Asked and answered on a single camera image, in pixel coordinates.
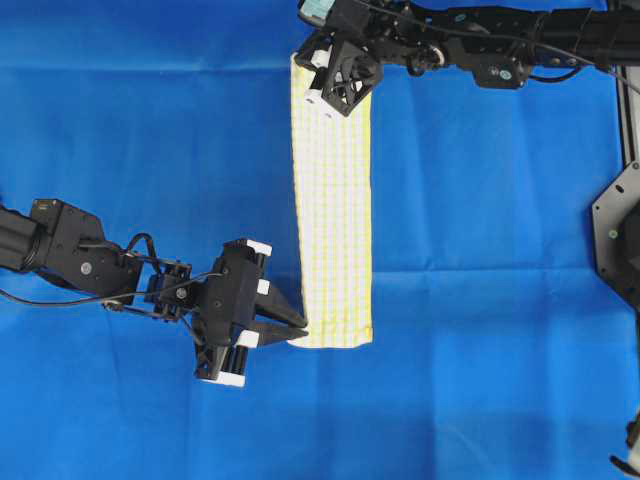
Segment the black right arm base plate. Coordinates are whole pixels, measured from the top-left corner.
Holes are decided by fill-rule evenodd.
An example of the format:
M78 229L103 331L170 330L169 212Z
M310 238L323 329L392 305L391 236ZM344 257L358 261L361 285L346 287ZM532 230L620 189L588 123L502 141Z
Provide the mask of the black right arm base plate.
M632 162L591 206L596 271L639 313L639 162Z

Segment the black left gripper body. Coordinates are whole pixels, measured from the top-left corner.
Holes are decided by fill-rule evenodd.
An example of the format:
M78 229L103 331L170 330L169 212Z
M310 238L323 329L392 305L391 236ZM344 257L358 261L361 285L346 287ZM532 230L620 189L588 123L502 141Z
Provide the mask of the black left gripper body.
M248 354L259 334L250 329L272 247L251 239L224 244L211 275L201 284L192 327L202 338L195 348L197 379L242 388Z

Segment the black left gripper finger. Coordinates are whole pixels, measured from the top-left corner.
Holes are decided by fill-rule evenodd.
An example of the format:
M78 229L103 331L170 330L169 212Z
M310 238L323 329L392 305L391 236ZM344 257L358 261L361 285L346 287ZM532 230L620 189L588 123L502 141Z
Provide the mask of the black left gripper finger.
M306 318L289 303L277 287L270 287L267 294L257 294L256 313L293 328L306 328L308 325Z
M255 322L254 331L258 333L258 347L293 341L308 335L308 332L303 328L263 322Z

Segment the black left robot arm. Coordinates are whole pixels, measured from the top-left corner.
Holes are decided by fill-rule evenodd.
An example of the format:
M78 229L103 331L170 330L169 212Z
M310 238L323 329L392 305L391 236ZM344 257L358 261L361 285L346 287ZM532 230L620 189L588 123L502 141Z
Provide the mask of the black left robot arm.
M250 350L307 336L307 320L265 277L268 244L224 244L212 268L158 257L152 237L126 247L106 239L94 215L59 199L36 199L24 216L1 210L1 266L34 273L112 312L182 323L194 342L197 379L241 388Z

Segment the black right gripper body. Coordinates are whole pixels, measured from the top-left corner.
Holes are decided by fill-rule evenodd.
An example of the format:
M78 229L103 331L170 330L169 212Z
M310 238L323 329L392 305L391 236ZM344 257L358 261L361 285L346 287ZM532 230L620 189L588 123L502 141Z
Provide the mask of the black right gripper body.
M310 93L347 117L383 78L364 37L368 4L300 1L298 16L314 28L298 49L298 65L314 73Z

